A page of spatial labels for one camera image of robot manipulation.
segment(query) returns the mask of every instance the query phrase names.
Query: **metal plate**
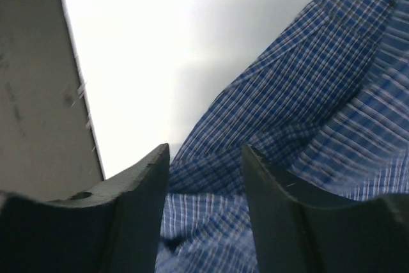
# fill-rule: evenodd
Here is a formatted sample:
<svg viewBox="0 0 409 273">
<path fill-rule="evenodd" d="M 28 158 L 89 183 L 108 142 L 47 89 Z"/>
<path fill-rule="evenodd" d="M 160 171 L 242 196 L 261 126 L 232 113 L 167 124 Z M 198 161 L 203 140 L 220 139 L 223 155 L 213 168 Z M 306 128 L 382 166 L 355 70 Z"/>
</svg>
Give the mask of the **metal plate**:
<svg viewBox="0 0 409 273">
<path fill-rule="evenodd" d="M 103 180 L 78 89 L 61 0 L 0 0 L 1 190 L 63 199 Z"/>
<path fill-rule="evenodd" d="M 153 273 L 169 146 L 65 201 L 0 192 L 0 272 Z"/>
<path fill-rule="evenodd" d="M 409 272 L 409 197 L 358 202 L 321 190 L 243 148 L 258 267 L 264 272 Z"/>
</svg>

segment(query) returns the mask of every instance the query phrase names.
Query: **white wall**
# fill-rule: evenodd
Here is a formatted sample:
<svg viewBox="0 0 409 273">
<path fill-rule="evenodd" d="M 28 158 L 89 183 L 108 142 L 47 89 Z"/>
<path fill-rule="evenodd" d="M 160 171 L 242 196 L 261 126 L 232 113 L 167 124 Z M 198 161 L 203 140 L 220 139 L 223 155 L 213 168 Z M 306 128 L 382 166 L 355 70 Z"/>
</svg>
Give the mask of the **white wall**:
<svg viewBox="0 0 409 273">
<path fill-rule="evenodd" d="M 65 0 L 107 178 L 172 153 L 310 0 Z"/>
</svg>

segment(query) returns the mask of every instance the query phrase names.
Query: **shirt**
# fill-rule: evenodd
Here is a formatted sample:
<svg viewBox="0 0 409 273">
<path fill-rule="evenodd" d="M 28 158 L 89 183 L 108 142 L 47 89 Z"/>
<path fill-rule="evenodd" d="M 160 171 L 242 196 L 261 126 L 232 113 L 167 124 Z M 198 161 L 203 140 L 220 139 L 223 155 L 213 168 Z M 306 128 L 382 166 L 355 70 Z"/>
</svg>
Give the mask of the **shirt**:
<svg viewBox="0 0 409 273">
<path fill-rule="evenodd" d="M 214 100 L 171 164 L 156 272 L 258 272 L 245 143 L 341 196 L 408 192 L 409 0 L 312 0 Z"/>
</svg>

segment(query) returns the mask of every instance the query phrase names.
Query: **gray metal panel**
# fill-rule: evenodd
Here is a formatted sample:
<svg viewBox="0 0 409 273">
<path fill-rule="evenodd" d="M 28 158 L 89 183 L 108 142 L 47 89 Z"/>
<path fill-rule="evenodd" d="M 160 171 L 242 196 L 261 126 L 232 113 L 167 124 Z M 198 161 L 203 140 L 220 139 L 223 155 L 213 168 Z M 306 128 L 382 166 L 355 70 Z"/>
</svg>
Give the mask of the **gray metal panel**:
<svg viewBox="0 0 409 273">
<path fill-rule="evenodd" d="M 162 144 L 69 200 L 0 192 L 0 272 L 153 273 L 168 181 Z"/>
<path fill-rule="evenodd" d="M 61 0 L 0 0 L 0 189 L 64 199 L 103 179 Z"/>
</svg>

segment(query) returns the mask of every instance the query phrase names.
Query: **blue plaid shirt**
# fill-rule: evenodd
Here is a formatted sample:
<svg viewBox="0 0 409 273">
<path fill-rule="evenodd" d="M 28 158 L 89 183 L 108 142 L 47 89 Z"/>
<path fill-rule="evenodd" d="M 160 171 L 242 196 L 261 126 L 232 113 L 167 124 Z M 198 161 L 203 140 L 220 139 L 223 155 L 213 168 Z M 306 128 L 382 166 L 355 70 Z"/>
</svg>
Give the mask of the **blue plaid shirt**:
<svg viewBox="0 0 409 273">
<path fill-rule="evenodd" d="M 157 272 L 258 272 L 244 143 L 338 195 L 408 192 L 409 0 L 312 0 L 215 99 L 171 164 Z"/>
</svg>

